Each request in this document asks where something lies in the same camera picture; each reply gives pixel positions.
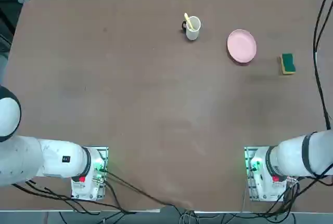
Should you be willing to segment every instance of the wire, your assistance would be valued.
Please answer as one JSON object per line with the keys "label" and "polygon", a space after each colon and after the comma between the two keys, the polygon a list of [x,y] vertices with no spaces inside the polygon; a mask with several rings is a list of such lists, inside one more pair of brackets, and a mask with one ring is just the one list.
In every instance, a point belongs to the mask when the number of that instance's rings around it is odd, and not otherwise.
{"label": "wire", "polygon": [[61,213],[61,212],[59,212],[59,215],[60,215],[60,217],[61,217],[61,219],[62,219],[63,223],[65,223],[65,224],[68,224],[68,223],[65,221],[65,219],[63,218],[63,216],[62,216],[62,213]]}
{"label": "wire", "polygon": [[124,214],[130,214],[131,212],[126,211],[126,210],[124,210],[124,209],[121,207],[121,205],[120,205],[120,203],[119,203],[119,201],[118,201],[118,198],[117,198],[117,195],[116,195],[116,192],[115,192],[113,186],[112,186],[110,183],[108,183],[107,181],[105,181],[105,184],[106,184],[106,186],[108,186],[109,189],[111,190],[111,193],[112,193],[112,195],[113,195],[114,201],[116,202],[116,204],[117,204],[118,208],[120,209],[120,211],[121,211],[122,213],[124,213]]}
{"label": "wire", "polygon": [[[317,182],[320,181],[320,179],[324,178],[325,177],[325,174],[331,169],[333,168],[333,163],[331,165],[329,165],[320,175],[318,175],[317,177],[315,177],[313,179],[313,181],[311,183],[309,183],[309,185],[307,187],[305,187],[302,191],[300,191],[300,185],[299,185],[299,181],[301,181],[302,179],[304,179],[305,177],[300,177],[298,178],[298,183],[296,184],[293,184],[292,186],[289,186],[288,188],[292,188],[292,196],[291,196],[291,199],[289,199],[288,201],[284,202],[282,204],[282,206],[275,212],[273,213],[269,213],[273,207],[278,203],[278,201],[280,200],[280,198],[287,192],[288,189],[286,189],[284,191],[284,193],[277,199],[277,201],[272,205],[272,207],[267,211],[265,212],[264,214],[260,214],[260,213],[254,213],[256,216],[253,216],[253,217],[240,217],[240,216],[237,216],[237,215],[233,215],[235,217],[238,217],[238,218],[242,218],[242,219],[254,219],[254,218],[260,218],[260,217],[263,217],[265,218],[267,221],[271,222],[271,223],[281,223],[283,222],[284,220],[286,220],[290,214],[290,211],[291,211],[291,208],[292,208],[292,205],[293,203],[295,202],[295,200],[300,196],[302,195],[303,193],[305,193],[309,188],[311,188],[314,184],[316,184]],[[273,217],[273,216],[277,216],[277,215],[280,215],[280,214],[283,214],[287,212],[287,215],[280,221],[272,221],[272,220],[269,220],[268,218],[270,217]]]}
{"label": "wire", "polygon": [[322,184],[322,185],[325,185],[325,186],[333,186],[333,182],[331,182],[331,183],[326,183],[326,182],[323,182],[323,181],[318,181],[320,184]]}
{"label": "wire", "polygon": [[123,216],[120,216],[113,224],[116,224],[116,223],[118,223],[122,218],[124,218],[125,217],[125,215],[123,215]]}
{"label": "wire", "polygon": [[[67,196],[65,196],[65,195],[61,195],[61,194],[56,194],[55,192],[53,192],[51,189],[49,189],[49,188],[44,188],[44,189],[46,189],[47,191],[44,191],[44,190],[41,190],[41,189],[38,189],[38,188],[36,188],[35,186],[33,186],[33,185],[31,185],[30,184],[30,182],[25,182],[30,188],[32,188],[32,189],[34,189],[34,190],[36,190],[37,192],[40,192],[40,193],[46,193],[46,194],[51,194],[51,195],[54,195],[54,196],[56,196],[56,197],[58,197],[60,200],[62,200],[62,201],[64,201],[67,205],[69,205],[74,211],[76,211],[76,212],[79,212],[79,213],[81,213],[81,214],[89,214],[89,215],[99,215],[99,213],[91,213],[91,212],[89,212],[88,210],[86,210],[79,202],[77,202],[77,200],[74,200],[74,199],[72,199],[72,198],[69,198],[69,197],[67,197]],[[84,212],[81,212],[81,211],[79,211],[77,208],[75,208],[73,205],[71,205],[69,202],[67,202],[67,201],[73,201],[74,203],[77,203],[82,209],[83,209],[83,211]]]}
{"label": "wire", "polygon": [[[59,199],[58,197],[52,197],[52,196],[49,196],[49,195],[43,195],[43,194],[38,194],[38,193],[35,193],[31,190],[28,190],[24,187],[21,187],[17,184],[12,184],[15,188],[25,192],[25,193],[28,193],[28,194],[31,194],[31,195],[36,195],[36,196],[40,196],[40,197],[43,197],[43,198],[48,198],[48,199],[52,199],[52,200],[58,200],[58,201],[62,201],[62,199]],[[114,205],[111,205],[111,204],[106,204],[106,203],[102,203],[102,202],[95,202],[95,201],[90,201],[90,200],[82,200],[82,199],[75,199],[75,201],[77,202],[89,202],[89,203],[93,203],[93,204],[97,204],[97,205],[101,205],[101,206],[106,206],[106,207],[113,207],[113,208],[116,208],[118,210],[120,210],[118,207],[114,206]]]}
{"label": "wire", "polygon": [[107,221],[108,219],[111,219],[112,217],[114,217],[114,216],[116,216],[116,215],[118,215],[118,214],[121,214],[121,212],[117,212],[117,213],[115,213],[115,214],[112,214],[112,215],[110,215],[110,216],[108,216],[108,217],[106,217],[106,218],[100,220],[100,221],[99,221],[98,223],[96,223],[96,224],[106,223],[106,221]]}
{"label": "wire", "polygon": [[325,105],[323,90],[322,90],[322,86],[321,86],[321,82],[320,82],[320,78],[319,78],[319,73],[318,73],[318,68],[317,68],[317,51],[318,51],[318,46],[319,46],[319,42],[320,42],[322,33],[324,31],[325,25],[327,23],[327,20],[329,18],[329,15],[330,15],[332,7],[333,7],[333,1],[331,3],[331,6],[330,6],[329,11],[327,13],[327,16],[325,18],[324,24],[323,24],[323,26],[322,26],[322,28],[319,32],[318,39],[316,39],[319,21],[320,21],[325,3],[326,3],[326,0],[323,0],[321,8],[319,10],[319,14],[318,14],[318,17],[317,17],[317,21],[316,21],[316,25],[315,25],[315,29],[314,29],[314,34],[313,34],[313,65],[314,65],[314,74],[315,74],[315,78],[316,78],[318,92],[319,92],[319,96],[320,96],[321,102],[322,102],[324,118],[325,118],[325,123],[326,123],[326,129],[329,130],[329,129],[331,129],[331,125],[330,125],[329,116],[328,116],[328,112],[327,112],[326,105]]}
{"label": "wire", "polygon": [[119,181],[121,181],[122,183],[126,184],[127,187],[130,187],[131,189],[137,191],[138,193],[144,195],[145,197],[150,198],[151,200],[153,200],[153,201],[155,201],[155,202],[157,202],[157,203],[159,203],[159,204],[174,207],[174,208],[177,210],[177,212],[179,213],[179,215],[182,215],[182,214],[179,212],[179,210],[177,209],[177,207],[176,207],[175,205],[173,205],[173,204],[171,204],[171,203],[167,203],[167,202],[161,201],[161,200],[159,200],[159,199],[157,199],[157,198],[155,198],[155,197],[153,197],[153,196],[147,194],[147,193],[144,192],[143,190],[136,188],[136,187],[133,186],[132,184],[126,182],[125,180],[121,179],[120,177],[118,177],[117,175],[115,175],[115,174],[113,174],[113,173],[111,173],[111,172],[109,172],[109,171],[105,171],[105,170],[103,170],[103,171],[104,171],[104,172],[107,172],[110,176],[113,176],[114,178],[117,178]]}
{"label": "wire", "polygon": [[225,218],[225,215],[226,215],[226,214],[223,214],[223,217],[222,217],[222,219],[221,219],[220,224],[223,224],[223,220],[224,220],[224,218]]}

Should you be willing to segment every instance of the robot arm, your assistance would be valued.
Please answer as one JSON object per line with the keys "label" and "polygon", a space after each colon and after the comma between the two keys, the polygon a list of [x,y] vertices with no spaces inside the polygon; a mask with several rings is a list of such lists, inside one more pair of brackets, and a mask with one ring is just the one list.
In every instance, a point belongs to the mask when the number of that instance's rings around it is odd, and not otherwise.
{"label": "robot arm", "polygon": [[68,141],[16,136],[20,121],[20,102],[0,86],[0,186],[35,176],[70,177],[75,198],[101,198],[105,172],[100,170],[106,170],[107,159],[99,150]]}
{"label": "robot arm", "polygon": [[[276,201],[287,176],[315,177],[333,163],[333,131],[295,137],[277,146],[259,147],[249,164],[259,201]],[[330,169],[325,175],[333,175]]]}

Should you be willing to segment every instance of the white mug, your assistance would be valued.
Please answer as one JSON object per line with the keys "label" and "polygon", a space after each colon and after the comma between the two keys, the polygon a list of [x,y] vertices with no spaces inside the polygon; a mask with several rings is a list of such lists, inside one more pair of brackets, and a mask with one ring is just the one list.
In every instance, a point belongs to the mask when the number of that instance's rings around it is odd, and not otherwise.
{"label": "white mug", "polygon": [[190,26],[188,25],[188,23],[186,21],[183,21],[182,29],[186,33],[187,38],[190,41],[194,41],[199,36],[199,30],[201,28],[201,22],[200,22],[199,18],[195,17],[195,16],[189,17],[189,20],[190,20],[194,30],[192,30],[190,28]]}

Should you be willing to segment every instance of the sponge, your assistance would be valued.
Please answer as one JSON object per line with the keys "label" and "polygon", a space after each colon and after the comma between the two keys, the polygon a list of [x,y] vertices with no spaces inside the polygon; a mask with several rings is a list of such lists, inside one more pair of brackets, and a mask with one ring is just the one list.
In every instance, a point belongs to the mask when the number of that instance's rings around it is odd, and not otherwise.
{"label": "sponge", "polygon": [[284,75],[294,74],[296,68],[293,64],[293,55],[292,54],[282,54],[280,56],[281,69]]}

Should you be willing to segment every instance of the table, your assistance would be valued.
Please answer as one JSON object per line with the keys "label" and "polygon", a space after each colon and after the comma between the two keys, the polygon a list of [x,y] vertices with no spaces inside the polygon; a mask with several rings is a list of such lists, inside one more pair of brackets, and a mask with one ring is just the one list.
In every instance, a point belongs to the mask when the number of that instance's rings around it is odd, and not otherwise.
{"label": "table", "polygon": [[[22,104],[19,134],[109,147],[109,168],[149,194],[195,210],[241,211],[244,146],[267,146],[324,130],[312,64],[321,0],[31,0],[19,19],[5,86]],[[181,33],[184,11],[202,21]],[[332,21],[318,53],[328,104],[333,89]],[[235,65],[226,38],[247,29],[255,59]],[[291,52],[297,72],[279,74]],[[38,180],[70,194],[69,179]],[[13,187],[1,209],[68,209]],[[124,208],[160,205],[122,186]],[[318,185],[296,212],[332,212]],[[111,195],[105,199],[112,203]],[[105,209],[89,204],[90,209]],[[246,200],[245,211],[268,204]]]}

